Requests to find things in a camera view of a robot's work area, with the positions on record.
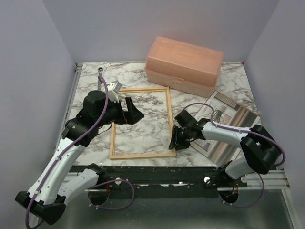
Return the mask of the photo print with window scene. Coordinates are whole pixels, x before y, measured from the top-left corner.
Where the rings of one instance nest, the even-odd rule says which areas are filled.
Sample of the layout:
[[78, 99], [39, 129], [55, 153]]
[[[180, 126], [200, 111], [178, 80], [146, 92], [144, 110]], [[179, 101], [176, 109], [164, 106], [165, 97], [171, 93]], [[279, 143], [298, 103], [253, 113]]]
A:
[[258, 114], [218, 91], [213, 92], [195, 116], [198, 121], [202, 118], [213, 119], [204, 128], [208, 138], [191, 142], [191, 147], [217, 167], [242, 155], [239, 142], [244, 134], [240, 130], [260, 124]]

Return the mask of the light wooden picture frame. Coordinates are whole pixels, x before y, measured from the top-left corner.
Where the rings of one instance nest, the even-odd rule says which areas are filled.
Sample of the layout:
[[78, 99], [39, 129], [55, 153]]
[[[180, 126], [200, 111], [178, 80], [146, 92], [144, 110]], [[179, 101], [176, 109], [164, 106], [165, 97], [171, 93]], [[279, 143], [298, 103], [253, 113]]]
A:
[[168, 149], [173, 127], [170, 89], [146, 87], [121, 89], [120, 94], [135, 96], [135, 105], [144, 118], [135, 125], [113, 125], [110, 159], [175, 157]]

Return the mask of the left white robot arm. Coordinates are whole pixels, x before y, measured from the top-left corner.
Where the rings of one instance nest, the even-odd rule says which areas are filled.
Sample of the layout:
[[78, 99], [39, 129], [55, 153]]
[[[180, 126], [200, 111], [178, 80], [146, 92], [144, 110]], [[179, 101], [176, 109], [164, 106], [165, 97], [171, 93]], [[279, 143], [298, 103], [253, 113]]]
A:
[[99, 129], [111, 123], [133, 125], [144, 118], [125, 98], [127, 111], [121, 106], [116, 92], [90, 91], [83, 107], [74, 119], [69, 120], [59, 145], [38, 180], [27, 191], [20, 191], [15, 200], [30, 213], [39, 217], [40, 223], [55, 224], [63, 215], [66, 205], [87, 188], [102, 188], [106, 177], [96, 165], [89, 166], [80, 177], [63, 184], [79, 155], [99, 134]]

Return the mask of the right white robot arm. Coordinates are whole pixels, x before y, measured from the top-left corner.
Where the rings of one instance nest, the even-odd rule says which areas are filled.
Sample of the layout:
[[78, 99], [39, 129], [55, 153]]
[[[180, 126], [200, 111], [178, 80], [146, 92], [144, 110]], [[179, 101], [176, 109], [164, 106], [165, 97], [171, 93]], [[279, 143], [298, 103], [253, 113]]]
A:
[[225, 166], [219, 175], [220, 183], [230, 187], [237, 178], [256, 172], [265, 175], [275, 165], [282, 154], [282, 149], [261, 125], [252, 128], [237, 128], [222, 125], [212, 119], [199, 121], [186, 110], [174, 118], [178, 126], [172, 127], [169, 149], [184, 150], [193, 140], [213, 140], [240, 148], [244, 156]]

